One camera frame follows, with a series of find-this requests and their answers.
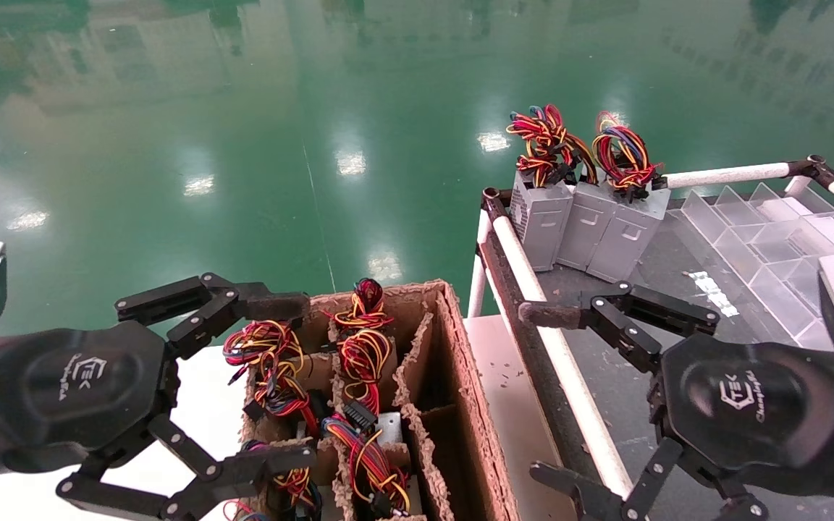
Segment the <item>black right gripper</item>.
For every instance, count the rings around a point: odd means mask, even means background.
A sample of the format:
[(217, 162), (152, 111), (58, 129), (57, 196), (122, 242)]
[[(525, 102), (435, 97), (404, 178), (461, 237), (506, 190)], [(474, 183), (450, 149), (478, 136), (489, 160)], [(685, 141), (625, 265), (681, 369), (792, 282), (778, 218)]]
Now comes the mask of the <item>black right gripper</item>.
[[(657, 373), (660, 364), (666, 428), (712, 465), (729, 471), (752, 465), (800, 468), (830, 443), (830, 353), (705, 336), (715, 333), (718, 313), (629, 281), (582, 292), (580, 303), (523, 301), (518, 315), (543, 329), (591, 329), (639, 372)], [(661, 343), (638, 322), (684, 340), (661, 355)], [(685, 454), (686, 447), (675, 439), (662, 439), (625, 498), (575, 471), (543, 462), (531, 465), (531, 478), (568, 496), (579, 520), (646, 520)], [(741, 483), (704, 470), (699, 477), (724, 500), (715, 520), (769, 518), (768, 508)]]

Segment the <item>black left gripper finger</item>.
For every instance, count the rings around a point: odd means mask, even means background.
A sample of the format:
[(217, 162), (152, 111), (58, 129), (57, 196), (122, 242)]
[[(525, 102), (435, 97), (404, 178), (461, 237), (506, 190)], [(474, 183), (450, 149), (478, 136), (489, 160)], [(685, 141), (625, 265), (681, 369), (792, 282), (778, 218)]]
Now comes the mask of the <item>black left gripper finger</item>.
[(56, 494), (86, 512), (127, 520), (201, 520), (228, 500), (258, 496), (272, 478), (310, 467), (316, 455), (306, 445), (244, 451), (215, 461), (189, 438), (168, 415), (156, 416), (148, 432), (195, 477), (172, 496), (102, 482), (109, 460), (84, 459), (80, 470), (57, 486)]
[(310, 310), (304, 292), (274, 293), (261, 281), (232, 283), (217, 274), (173, 281), (117, 302), (119, 322), (143, 326), (184, 315), (167, 333), (173, 356), (189, 359), (241, 320), (298, 322)]

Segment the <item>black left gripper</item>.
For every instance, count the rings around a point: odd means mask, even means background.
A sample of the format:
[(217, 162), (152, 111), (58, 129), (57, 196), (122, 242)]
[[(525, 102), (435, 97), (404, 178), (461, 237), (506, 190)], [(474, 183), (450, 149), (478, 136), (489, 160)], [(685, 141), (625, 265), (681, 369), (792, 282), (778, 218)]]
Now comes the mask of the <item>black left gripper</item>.
[(125, 465), (153, 443), (179, 379), (142, 324), (0, 337), (0, 473), (49, 473), (89, 456)]

